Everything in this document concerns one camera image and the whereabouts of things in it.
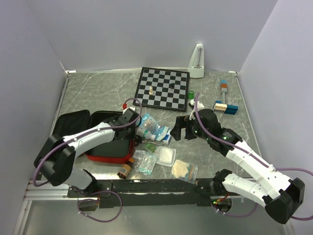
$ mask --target white backdrop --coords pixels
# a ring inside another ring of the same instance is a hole
[[[26,0],[68,70],[239,71],[277,0]]]
[[[65,73],[24,0],[0,1],[0,234],[12,234]]]
[[[276,167],[313,171],[313,2],[279,0],[240,71],[262,155]],[[295,214],[313,215],[313,178],[285,172],[306,184]],[[312,234],[312,221],[291,220],[295,234]]]

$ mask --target white chess piece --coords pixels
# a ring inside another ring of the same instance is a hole
[[[153,87],[149,87],[149,94],[153,94]]]

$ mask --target bottle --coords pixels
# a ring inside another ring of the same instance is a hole
[[[123,164],[117,175],[122,179],[126,179],[133,168],[134,162],[134,158],[129,158],[128,161]]]
[[[151,139],[151,140],[155,140],[156,136],[153,135],[150,131],[146,130],[146,129],[142,129],[142,128],[138,128],[137,129],[137,135],[141,136],[144,139]]]

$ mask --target toothpaste tube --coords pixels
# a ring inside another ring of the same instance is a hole
[[[163,140],[163,143],[165,144],[170,144],[171,140],[172,140],[172,136],[170,134],[172,129],[168,129],[168,132],[166,133],[165,137],[164,137],[164,140]]]
[[[151,139],[151,140],[155,140],[156,136],[153,135],[150,131],[146,130],[146,129],[141,129],[140,127],[137,129],[137,135],[141,136],[144,139]]]

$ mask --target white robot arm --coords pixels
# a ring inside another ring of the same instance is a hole
[[[133,140],[135,124],[126,128],[122,128],[122,126],[134,121],[138,115],[134,110],[126,109],[118,119],[111,118],[81,133],[64,137],[52,135],[41,149],[34,166],[37,168],[44,156],[54,147],[68,142],[43,163],[40,172],[53,186],[65,183],[83,189],[87,193],[95,192],[97,180],[88,171],[81,171],[73,167],[74,160],[100,144],[118,139]],[[112,130],[112,127],[117,126],[121,126],[121,128]]]
[[[191,101],[190,106],[194,108],[194,104],[195,102]],[[200,102],[197,104],[201,123],[215,138],[206,134],[202,129],[195,118],[195,110],[192,111],[190,116],[177,117],[171,135],[178,141],[180,140],[181,129],[186,128],[185,139],[204,139],[211,148],[241,166],[255,179],[255,182],[223,169],[217,172],[213,178],[216,190],[226,190],[249,198],[265,207],[267,213],[274,220],[285,224],[303,203],[304,183],[298,178],[292,180],[290,177],[276,171],[233,130],[222,128],[212,110],[205,109]]]

